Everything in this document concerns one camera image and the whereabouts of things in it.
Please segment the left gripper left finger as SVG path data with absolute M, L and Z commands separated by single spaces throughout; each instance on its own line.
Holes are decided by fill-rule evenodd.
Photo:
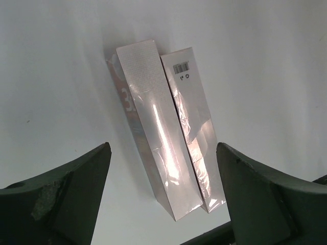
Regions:
M 110 166 L 103 143 L 1 189 L 1 244 L 91 244 Z

